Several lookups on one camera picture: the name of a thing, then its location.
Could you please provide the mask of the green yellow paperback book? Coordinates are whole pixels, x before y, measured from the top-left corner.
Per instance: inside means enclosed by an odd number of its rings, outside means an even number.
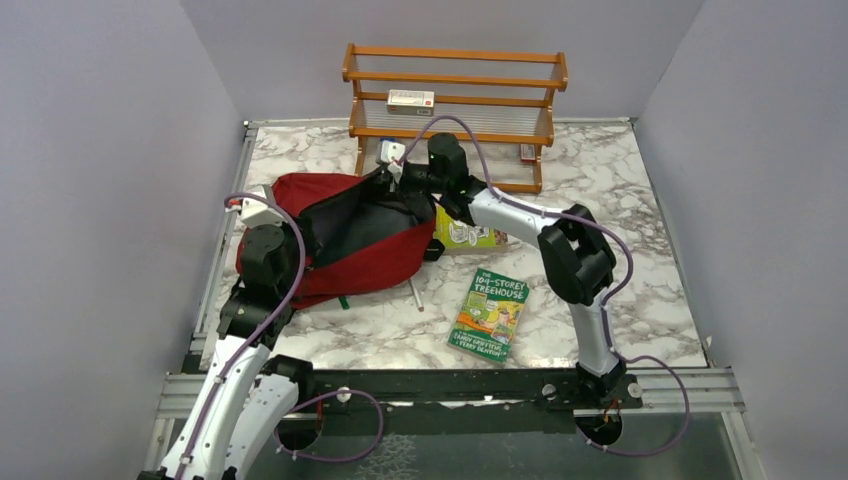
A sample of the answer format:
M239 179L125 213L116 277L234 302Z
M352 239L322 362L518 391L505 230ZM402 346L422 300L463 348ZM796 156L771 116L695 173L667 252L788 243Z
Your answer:
M445 252L449 254L504 251L509 242L504 232L454 220L441 205L436 206L434 238L444 245Z

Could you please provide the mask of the red backpack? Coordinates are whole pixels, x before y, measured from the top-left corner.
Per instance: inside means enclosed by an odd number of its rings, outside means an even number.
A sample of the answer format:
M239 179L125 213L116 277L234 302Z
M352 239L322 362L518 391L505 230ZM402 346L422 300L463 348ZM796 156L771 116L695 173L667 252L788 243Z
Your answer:
M277 205L295 220L306 247L291 307L388 289L420 270L433 239L435 202L387 193L384 175L290 173L272 184ZM282 300L253 296L244 284L235 293L269 309Z

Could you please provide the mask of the green treehouse book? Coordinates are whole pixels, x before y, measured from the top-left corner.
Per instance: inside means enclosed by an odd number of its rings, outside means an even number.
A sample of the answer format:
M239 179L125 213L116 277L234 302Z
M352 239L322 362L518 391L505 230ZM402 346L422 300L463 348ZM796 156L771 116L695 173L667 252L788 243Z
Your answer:
M505 364L529 294L526 282L478 268L447 344L488 362Z

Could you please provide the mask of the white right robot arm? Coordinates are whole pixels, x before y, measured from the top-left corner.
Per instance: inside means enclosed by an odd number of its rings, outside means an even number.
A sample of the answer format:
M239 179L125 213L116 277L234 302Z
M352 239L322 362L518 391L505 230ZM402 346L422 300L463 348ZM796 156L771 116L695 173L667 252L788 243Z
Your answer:
M457 137L437 133L428 160L412 163L409 148L381 159L404 191L434 194L455 220L507 233L538 249L549 288L566 302L578 341L577 393L587 405L612 399L626 372L606 310L617 260L601 227L582 205L557 211L517 199L475 177Z

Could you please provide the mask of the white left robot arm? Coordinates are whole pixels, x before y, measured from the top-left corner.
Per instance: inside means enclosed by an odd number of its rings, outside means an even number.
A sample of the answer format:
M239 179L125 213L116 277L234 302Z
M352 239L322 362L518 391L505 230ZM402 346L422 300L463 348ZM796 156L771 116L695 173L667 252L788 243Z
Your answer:
M279 420L313 401L311 363L272 353L304 275L300 229L249 228L240 263L242 284L222 309L200 392L173 445L142 479L244 479Z

